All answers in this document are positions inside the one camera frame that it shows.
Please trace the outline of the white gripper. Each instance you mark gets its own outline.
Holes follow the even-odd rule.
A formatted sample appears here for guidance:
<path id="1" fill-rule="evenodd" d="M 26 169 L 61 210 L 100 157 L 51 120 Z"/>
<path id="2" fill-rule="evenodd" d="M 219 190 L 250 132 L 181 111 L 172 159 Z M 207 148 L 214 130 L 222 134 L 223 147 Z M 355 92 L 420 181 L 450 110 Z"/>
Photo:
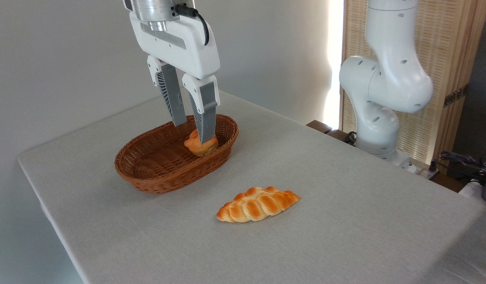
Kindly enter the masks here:
<path id="1" fill-rule="evenodd" d="M 162 94 L 175 126 L 187 122 L 176 68 L 184 71 L 182 83 L 189 92 L 201 144 L 212 140 L 216 129 L 216 107 L 220 105 L 217 79 L 220 69 L 217 45 L 211 27 L 206 41 L 198 18 L 178 16 L 166 23 L 166 31 L 152 31 L 147 23 L 129 13 L 140 48 L 150 54 L 147 65 L 154 86 Z"/>

